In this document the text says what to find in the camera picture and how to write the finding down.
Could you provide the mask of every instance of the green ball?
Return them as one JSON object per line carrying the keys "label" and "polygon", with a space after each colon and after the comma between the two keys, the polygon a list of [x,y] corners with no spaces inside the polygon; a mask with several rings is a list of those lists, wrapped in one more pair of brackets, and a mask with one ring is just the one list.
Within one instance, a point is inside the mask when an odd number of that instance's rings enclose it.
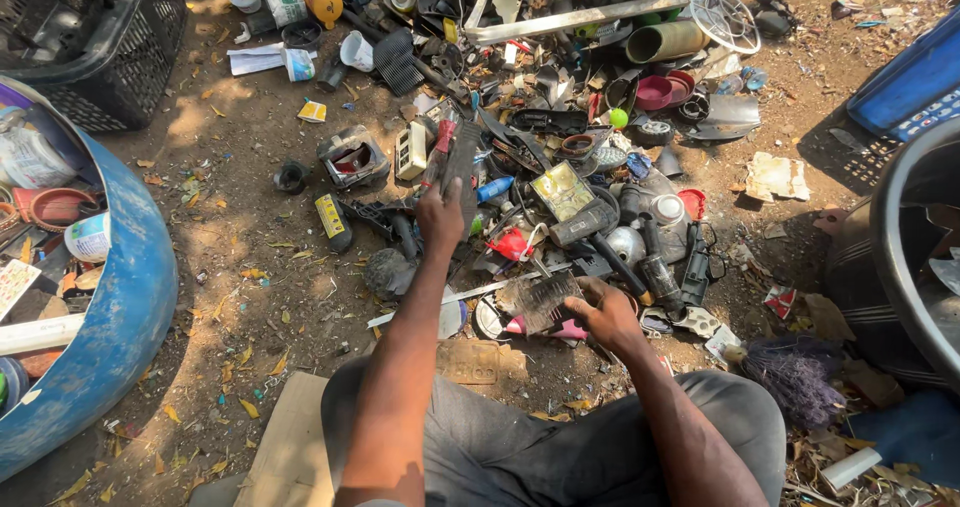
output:
{"label": "green ball", "polygon": [[629,120],[627,112],[622,109],[614,109],[609,112],[609,123],[613,125],[614,129],[619,130],[626,126]]}

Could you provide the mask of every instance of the yellow label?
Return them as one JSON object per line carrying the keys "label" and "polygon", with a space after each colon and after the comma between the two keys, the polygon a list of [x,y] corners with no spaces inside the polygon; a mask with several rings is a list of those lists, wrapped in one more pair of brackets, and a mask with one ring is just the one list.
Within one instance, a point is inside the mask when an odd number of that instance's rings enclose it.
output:
{"label": "yellow label", "polygon": [[457,43],[457,23],[450,18],[443,18],[443,35],[450,44]]}
{"label": "yellow label", "polygon": [[317,199],[313,202],[313,205],[317,207],[317,214],[319,214],[320,221],[323,222],[323,229],[326,230],[328,239],[333,239],[346,230],[344,223],[340,220],[340,215],[337,214],[337,207],[333,204],[331,194]]}

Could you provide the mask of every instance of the yellow plastic bottle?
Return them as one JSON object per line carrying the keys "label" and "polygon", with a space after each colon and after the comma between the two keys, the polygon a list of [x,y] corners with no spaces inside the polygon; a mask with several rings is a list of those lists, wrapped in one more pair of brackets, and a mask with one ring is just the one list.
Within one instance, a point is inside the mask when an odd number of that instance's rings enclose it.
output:
{"label": "yellow plastic bottle", "polygon": [[343,0],[303,0],[306,2],[308,10],[323,23],[323,28],[330,30],[333,28],[333,22],[340,18],[344,11]]}

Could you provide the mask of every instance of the corrugated pipe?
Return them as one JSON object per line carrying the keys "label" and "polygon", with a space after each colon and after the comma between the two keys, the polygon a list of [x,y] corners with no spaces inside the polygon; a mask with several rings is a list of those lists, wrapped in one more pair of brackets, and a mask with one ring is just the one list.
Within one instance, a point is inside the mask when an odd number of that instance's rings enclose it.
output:
{"label": "corrugated pipe", "polygon": [[644,64],[686,57],[706,47],[710,40],[696,22],[645,26],[630,34],[627,58]]}

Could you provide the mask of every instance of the black plastic crate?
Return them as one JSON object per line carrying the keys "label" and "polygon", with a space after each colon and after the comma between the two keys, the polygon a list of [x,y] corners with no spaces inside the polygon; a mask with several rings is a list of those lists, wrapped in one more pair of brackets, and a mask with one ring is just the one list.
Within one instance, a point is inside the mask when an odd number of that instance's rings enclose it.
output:
{"label": "black plastic crate", "polygon": [[81,57],[47,66],[8,50],[11,21],[29,1],[0,0],[0,74],[30,85],[88,132],[150,124],[186,29],[184,0],[115,0]]}

